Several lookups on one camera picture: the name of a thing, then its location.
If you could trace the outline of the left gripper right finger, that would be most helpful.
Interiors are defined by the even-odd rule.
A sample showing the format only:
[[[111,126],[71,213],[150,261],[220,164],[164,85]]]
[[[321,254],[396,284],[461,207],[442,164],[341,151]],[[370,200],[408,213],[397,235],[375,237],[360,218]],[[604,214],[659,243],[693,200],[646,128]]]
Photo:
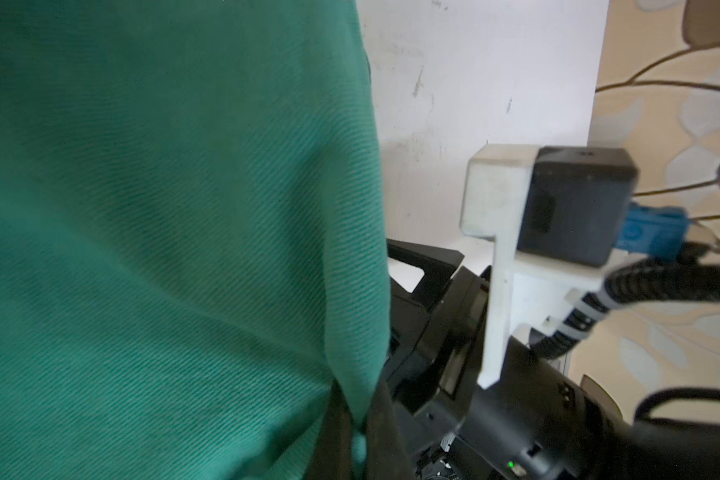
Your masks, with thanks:
[[[388,386],[380,379],[365,423],[367,480],[414,480]]]

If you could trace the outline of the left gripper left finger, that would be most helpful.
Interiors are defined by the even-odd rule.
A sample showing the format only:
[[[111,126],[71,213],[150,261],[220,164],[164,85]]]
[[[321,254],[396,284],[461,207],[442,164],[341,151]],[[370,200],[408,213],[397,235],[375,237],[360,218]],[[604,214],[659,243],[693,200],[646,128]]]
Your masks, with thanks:
[[[314,452],[304,480],[353,478],[352,416],[340,385],[334,381]]]

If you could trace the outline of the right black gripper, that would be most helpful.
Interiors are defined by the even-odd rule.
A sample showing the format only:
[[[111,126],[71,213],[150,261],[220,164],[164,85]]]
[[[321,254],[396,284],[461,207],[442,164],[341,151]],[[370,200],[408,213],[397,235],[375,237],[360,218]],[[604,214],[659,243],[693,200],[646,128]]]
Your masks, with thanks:
[[[383,378],[402,441],[403,475],[605,478],[611,466],[611,421],[524,344],[511,340],[498,382],[479,386],[488,284],[458,270],[464,255],[392,239],[387,251],[389,258],[423,272],[412,292],[391,287]]]

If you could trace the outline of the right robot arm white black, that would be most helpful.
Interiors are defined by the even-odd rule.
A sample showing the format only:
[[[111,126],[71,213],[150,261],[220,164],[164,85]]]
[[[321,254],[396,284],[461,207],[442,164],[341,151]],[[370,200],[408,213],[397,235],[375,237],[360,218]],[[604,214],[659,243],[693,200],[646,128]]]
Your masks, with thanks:
[[[672,401],[720,402],[720,389],[659,391],[626,422],[553,367],[607,314],[597,296],[578,302],[551,337],[511,339],[499,380],[483,388],[496,276],[472,273],[454,250],[392,240],[388,254],[423,272],[412,291],[391,286],[382,371],[416,478],[720,479],[720,424],[654,416]]]

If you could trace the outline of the green trousers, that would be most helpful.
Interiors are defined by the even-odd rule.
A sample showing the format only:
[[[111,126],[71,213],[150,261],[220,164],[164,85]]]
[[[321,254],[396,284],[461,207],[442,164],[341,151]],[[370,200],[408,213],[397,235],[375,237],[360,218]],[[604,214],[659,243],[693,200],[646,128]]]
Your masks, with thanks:
[[[300,479],[389,344],[352,1],[0,1],[0,479]]]

